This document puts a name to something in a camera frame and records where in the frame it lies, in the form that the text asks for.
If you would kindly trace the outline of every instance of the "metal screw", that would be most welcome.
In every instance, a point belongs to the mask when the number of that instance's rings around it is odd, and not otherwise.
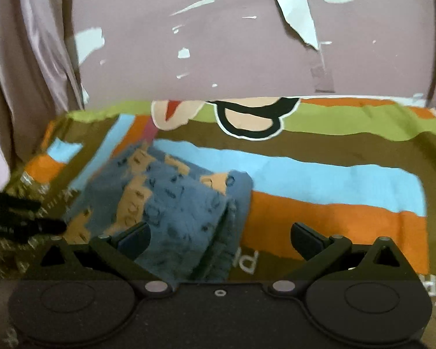
[[[227,293],[224,290],[215,290],[216,296],[225,296]]]
[[[273,288],[280,293],[288,293],[296,288],[294,282],[291,281],[276,281],[273,283]]]
[[[163,281],[150,281],[145,284],[145,289],[151,293],[163,293],[168,290],[168,284]]]

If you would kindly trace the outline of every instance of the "folded blue towel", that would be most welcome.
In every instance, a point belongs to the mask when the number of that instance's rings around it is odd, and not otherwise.
[[[135,260],[141,267],[172,285],[224,281],[247,218],[251,178],[213,175],[142,148],[126,149],[87,184],[64,217],[68,231],[80,225],[83,237],[116,235],[143,221],[151,240]]]

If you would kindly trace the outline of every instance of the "olive green stripe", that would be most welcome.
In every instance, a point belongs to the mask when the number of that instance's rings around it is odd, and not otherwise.
[[[77,122],[90,123],[119,114],[150,115],[150,101],[126,101],[104,110],[76,110],[68,113],[68,117]]]
[[[206,104],[193,120],[216,122],[213,106]],[[436,135],[436,119],[419,118],[412,110],[398,104],[355,107],[301,103],[283,120],[286,131],[299,133],[372,133],[391,141],[410,140],[424,132]]]

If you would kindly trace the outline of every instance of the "circular pad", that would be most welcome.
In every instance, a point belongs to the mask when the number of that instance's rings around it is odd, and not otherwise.
[[[310,314],[331,333],[358,343],[392,344],[428,323],[432,306],[420,282],[355,281],[354,270],[347,272],[351,279],[328,275],[307,289]]]
[[[360,312],[383,314],[398,305],[399,295],[381,283],[364,282],[350,286],[345,291],[345,300]]]
[[[31,339],[53,344],[110,334],[133,310],[134,291],[120,278],[89,273],[89,281],[21,281],[9,301],[14,326]]]

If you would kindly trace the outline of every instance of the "orange stripe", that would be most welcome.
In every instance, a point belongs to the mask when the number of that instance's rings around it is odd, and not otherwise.
[[[42,143],[40,144],[40,149],[42,151],[45,151],[48,147],[48,142],[50,140],[50,136],[53,133],[53,130],[55,129],[56,122],[54,120],[50,121],[50,123],[47,125],[47,129],[45,131],[44,139],[42,140]]]
[[[314,104],[319,106],[383,106],[394,105],[395,102],[389,99],[366,99],[366,98],[314,98],[314,99],[302,99],[304,104]],[[434,114],[424,107],[405,106],[412,110],[419,118],[430,120],[436,118]]]
[[[429,111],[429,109],[426,109],[424,107],[409,106],[409,109],[412,110],[419,118],[425,120],[431,120],[436,118],[434,114]]]
[[[116,156],[129,145],[137,143],[141,139],[142,134],[144,133],[144,127],[149,119],[150,116],[148,115],[137,115],[123,140],[113,150],[112,156]]]
[[[302,99],[304,104],[314,104],[321,106],[382,106],[382,105],[394,105],[395,102],[390,99],[368,99],[368,98],[312,98]]]
[[[371,206],[317,205],[252,192],[241,245],[279,257],[301,259],[291,245],[291,226],[295,222],[325,236],[344,235],[354,244],[372,244],[378,236],[389,236],[418,273],[429,272],[426,218],[408,211],[392,213]]]
[[[24,170],[37,182],[47,184],[61,172],[65,165],[47,154],[42,154],[29,161]]]

